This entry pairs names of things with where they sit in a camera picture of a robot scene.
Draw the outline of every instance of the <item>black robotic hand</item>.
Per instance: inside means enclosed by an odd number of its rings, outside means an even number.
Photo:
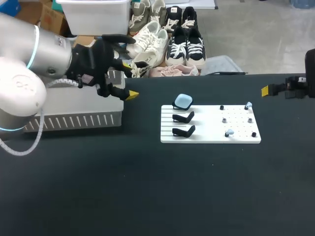
[[[119,43],[132,44],[135,43],[135,40],[123,34],[108,34],[102,35],[101,39],[97,39],[91,47],[77,44],[72,49],[72,61],[66,76],[68,79],[78,81],[79,87],[98,85],[97,94],[103,97],[112,95],[121,100],[135,97],[136,92],[106,83],[105,75],[110,67],[120,71],[129,70],[124,66],[122,60],[114,59],[114,49],[119,53],[127,52],[119,46]]]

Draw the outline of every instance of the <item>white storage box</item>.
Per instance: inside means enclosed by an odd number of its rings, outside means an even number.
[[[56,0],[73,35],[127,34],[130,0]]]

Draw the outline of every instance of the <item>black table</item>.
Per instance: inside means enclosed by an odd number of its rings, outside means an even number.
[[[261,97],[288,75],[128,80],[120,128],[45,134],[1,151],[1,236],[315,234],[315,99]],[[160,108],[253,104],[258,145],[160,142]],[[34,136],[11,141],[26,149]]]

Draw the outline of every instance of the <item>vented panel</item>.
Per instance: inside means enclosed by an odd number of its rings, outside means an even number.
[[[121,112],[113,112],[45,116],[43,131],[120,126],[122,119],[121,115]],[[39,122],[40,117],[34,117],[34,119],[26,125],[24,131],[38,131]]]

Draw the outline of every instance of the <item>mounting plate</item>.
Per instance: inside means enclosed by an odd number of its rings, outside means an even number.
[[[191,106],[189,110],[183,111],[173,109],[172,105],[163,105],[161,108],[161,142],[183,143],[183,144],[259,144],[261,136],[258,130],[252,107],[244,109],[245,105],[220,105],[215,106]],[[195,116],[189,124],[174,122],[173,114],[187,117],[194,111]],[[174,136],[173,128],[184,131],[195,125],[196,130],[190,138]],[[233,135],[225,137],[228,129],[234,131]]]

